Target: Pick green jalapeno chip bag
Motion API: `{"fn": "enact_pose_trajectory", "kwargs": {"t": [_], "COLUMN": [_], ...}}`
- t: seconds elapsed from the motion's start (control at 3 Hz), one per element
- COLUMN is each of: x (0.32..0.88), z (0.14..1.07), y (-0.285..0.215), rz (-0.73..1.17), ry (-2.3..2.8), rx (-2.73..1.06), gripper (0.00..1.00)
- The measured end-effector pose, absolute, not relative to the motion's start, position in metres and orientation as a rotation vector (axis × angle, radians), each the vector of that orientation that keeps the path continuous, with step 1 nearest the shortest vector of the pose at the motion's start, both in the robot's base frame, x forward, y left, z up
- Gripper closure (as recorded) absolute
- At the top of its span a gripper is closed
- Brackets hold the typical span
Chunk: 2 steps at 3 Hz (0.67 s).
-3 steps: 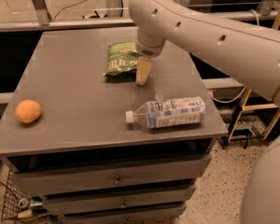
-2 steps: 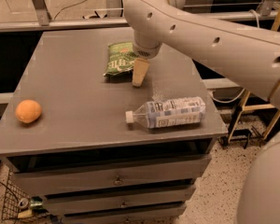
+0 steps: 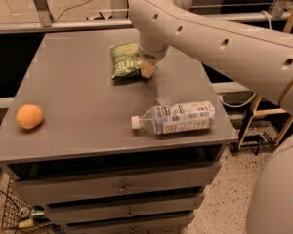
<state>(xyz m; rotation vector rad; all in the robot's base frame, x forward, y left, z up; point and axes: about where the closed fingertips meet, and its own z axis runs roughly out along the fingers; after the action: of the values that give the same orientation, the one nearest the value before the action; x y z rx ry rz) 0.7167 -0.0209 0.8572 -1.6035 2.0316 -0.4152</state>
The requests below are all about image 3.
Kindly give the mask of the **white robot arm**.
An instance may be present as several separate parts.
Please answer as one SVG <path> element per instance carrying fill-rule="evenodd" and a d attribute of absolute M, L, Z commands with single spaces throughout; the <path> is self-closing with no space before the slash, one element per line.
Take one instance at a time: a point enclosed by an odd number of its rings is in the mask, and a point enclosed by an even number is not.
<path fill-rule="evenodd" d="M 174 47 L 293 116 L 293 34 L 190 11 L 192 0 L 132 0 L 130 21 L 143 59 Z M 245 234 L 293 234 L 293 134 L 259 174 Z"/>

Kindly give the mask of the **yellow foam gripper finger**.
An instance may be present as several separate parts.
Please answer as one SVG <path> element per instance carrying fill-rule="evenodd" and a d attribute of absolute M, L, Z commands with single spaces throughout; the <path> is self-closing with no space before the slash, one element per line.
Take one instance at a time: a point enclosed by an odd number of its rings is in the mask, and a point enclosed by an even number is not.
<path fill-rule="evenodd" d="M 155 72 L 157 66 L 155 63 L 143 60 L 140 65 L 141 76 L 149 79 Z"/>

